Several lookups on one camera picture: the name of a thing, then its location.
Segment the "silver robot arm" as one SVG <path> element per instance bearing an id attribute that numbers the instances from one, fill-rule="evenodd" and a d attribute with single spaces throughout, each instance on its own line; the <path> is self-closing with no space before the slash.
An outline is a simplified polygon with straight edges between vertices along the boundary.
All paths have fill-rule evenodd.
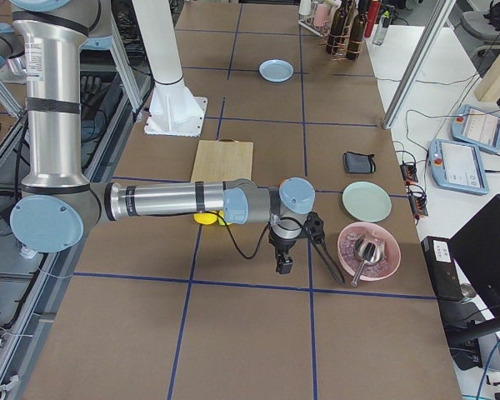
<path id="1" fill-rule="evenodd" d="M 315 200 L 313 186 L 300 177 L 272 188 L 243 178 L 124 187 L 83 175 L 80 50 L 88 42 L 112 42 L 109 2 L 15 1 L 12 22 L 24 40 L 30 134 L 30 172 L 10 217 L 21 243 L 56 253 L 100 222 L 210 213 L 226 224 L 265 222 L 277 271 L 290 272 L 289 249 L 308 234 Z"/>
<path id="2" fill-rule="evenodd" d="M 5 22 L 0 22 L 0 78 L 5 83 L 26 83 L 23 39 Z"/>

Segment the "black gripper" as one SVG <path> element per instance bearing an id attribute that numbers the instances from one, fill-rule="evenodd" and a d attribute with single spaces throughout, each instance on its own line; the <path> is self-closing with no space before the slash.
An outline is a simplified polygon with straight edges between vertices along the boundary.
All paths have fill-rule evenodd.
<path id="1" fill-rule="evenodd" d="M 269 228 L 268 241 L 277 252 L 280 252 L 275 254 L 276 273 L 289 274 L 291 272 L 293 259 L 289 251 L 298 240 L 305 239 L 306 237 L 305 232 L 301 228 L 287 230 L 280 225 L 274 225 Z"/>

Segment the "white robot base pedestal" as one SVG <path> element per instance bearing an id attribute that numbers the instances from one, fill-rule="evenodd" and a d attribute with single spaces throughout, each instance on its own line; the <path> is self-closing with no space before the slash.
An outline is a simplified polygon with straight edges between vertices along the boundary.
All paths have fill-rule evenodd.
<path id="1" fill-rule="evenodd" d="M 198 137 L 208 105 L 186 86 L 168 1 L 132 3 L 155 83 L 145 133 Z"/>

